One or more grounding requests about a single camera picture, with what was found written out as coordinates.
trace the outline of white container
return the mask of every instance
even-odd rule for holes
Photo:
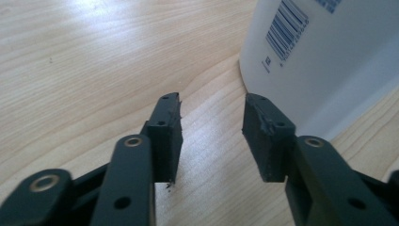
[[[399,84],[399,0],[260,0],[240,69],[298,135],[332,139]]]

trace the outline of wood grain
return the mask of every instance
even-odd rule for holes
[[[241,134],[238,54],[255,1],[2,1],[0,201],[26,176],[78,177],[181,93],[177,184],[157,185],[158,225],[293,225],[284,185],[264,184]],[[399,90],[333,144],[356,170],[399,169]]]

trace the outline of wooden table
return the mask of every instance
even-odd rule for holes
[[[0,201],[39,170],[78,177],[181,93],[177,184],[157,185],[158,225],[292,225],[241,133],[238,56],[256,1],[2,1]],[[399,169],[399,90],[333,140],[377,179]]]

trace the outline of screw hole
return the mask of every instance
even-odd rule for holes
[[[140,145],[141,142],[142,142],[142,139],[141,139],[141,138],[132,137],[132,138],[129,138],[129,139],[126,139],[126,140],[125,140],[125,145],[126,145],[127,147],[136,147],[136,146]]]
[[[362,202],[361,200],[355,199],[355,198],[349,198],[348,199],[349,204],[351,204],[353,207],[364,210],[366,209],[366,204]]]
[[[321,148],[324,145],[323,141],[317,138],[306,138],[305,143],[314,148]]]
[[[114,207],[116,209],[124,209],[130,205],[129,197],[121,197],[114,202]]]
[[[32,182],[29,188],[32,192],[41,192],[52,188],[58,181],[59,176],[57,175],[44,175]]]

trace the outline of barcode label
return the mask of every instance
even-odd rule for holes
[[[292,1],[282,0],[266,39],[282,61],[291,54],[309,17]]]

